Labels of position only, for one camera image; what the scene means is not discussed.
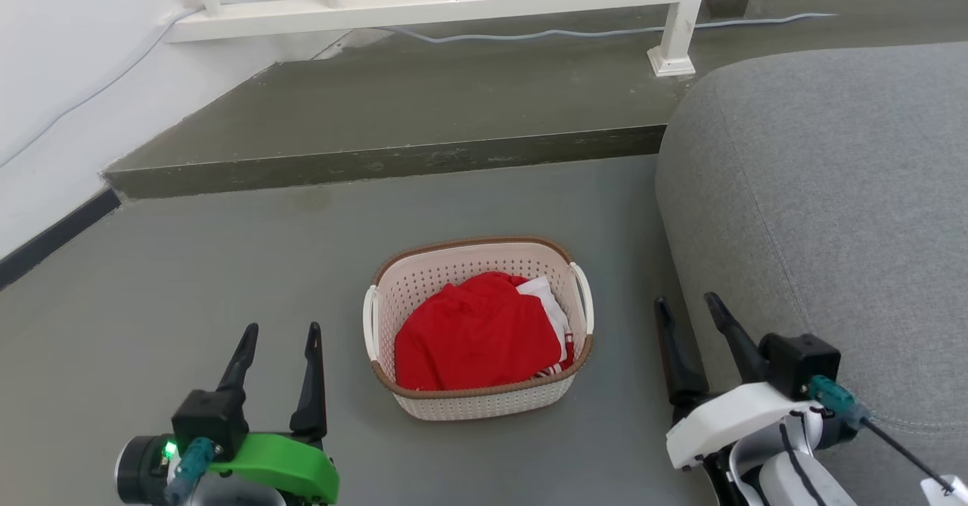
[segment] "black baseboard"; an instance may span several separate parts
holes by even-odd
[[[44,261],[54,251],[86,230],[95,222],[107,216],[121,205],[117,195],[110,189],[104,190],[94,198],[87,200],[83,206],[77,207],[71,214],[64,217],[57,224],[37,234],[37,237],[27,241],[21,248],[11,252],[0,260],[0,290],[6,288],[15,280],[22,278],[31,269]]]

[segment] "clothing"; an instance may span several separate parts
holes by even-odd
[[[523,295],[536,296],[541,300],[541,306],[544,307],[548,322],[554,329],[557,341],[561,345],[561,358],[557,364],[537,372],[535,378],[554,375],[571,368],[571,364],[575,361],[575,344],[572,340],[571,327],[568,326],[567,315],[564,314],[561,306],[557,305],[557,300],[554,299],[548,278],[542,275],[541,278],[532,279],[518,285],[518,292],[523,293]]]
[[[542,300],[516,289],[526,282],[486,272],[430,296],[397,333],[397,384],[414,391],[508,385],[566,361]]]

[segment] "laundry basket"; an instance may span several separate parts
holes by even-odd
[[[412,311],[447,283],[483,272],[547,276],[568,317],[575,362],[566,371],[511,385],[462,391],[411,391],[396,383],[394,340]],[[591,353],[594,309],[588,279],[559,245],[536,237],[488,237],[400,254],[377,273],[363,300],[363,337],[377,379],[407,413],[427,421],[481,419],[546,406],[560,399]]]

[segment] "gray sofa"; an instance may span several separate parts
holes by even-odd
[[[881,426],[968,478],[968,43],[716,70],[669,123],[656,193],[714,390],[739,375],[706,291],[754,340],[840,348]],[[869,431],[818,457],[861,506],[926,504]]]

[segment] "concrete floor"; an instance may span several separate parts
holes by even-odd
[[[673,471],[664,448],[651,300],[685,311],[654,167],[629,157],[125,203],[0,292],[4,502],[118,503],[118,451],[170,430],[253,321],[246,416],[286,429],[318,320],[341,504],[713,503],[705,477]],[[481,234],[572,252],[594,291],[595,352],[546,409],[420,422],[369,367],[363,293],[397,251]]]
[[[646,59],[659,33],[445,45],[393,35],[327,61],[277,65],[118,161],[106,175],[122,191],[136,186],[139,197],[152,197],[152,186],[166,195],[164,188],[190,181],[185,175],[225,178],[227,189],[279,176],[301,185],[310,172],[287,157],[664,124],[695,78],[717,67],[816,48],[968,40],[966,8],[968,0],[751,0],[750,19],[803,12],[839,16],[697,30],[690,48],[697,76],[667,79],[657,79]],[[436,37],[604,31],[663,26],[665,17],[660,5],[412,29]],[[480,152],[487,154],[487,148]],[[259,163],[255,172],[232,166],[251,162]],[[357,178],[389,176],[390,162],[381,157],[378,168],[361,163]],[[311,169],[319,167],[312,162]]]

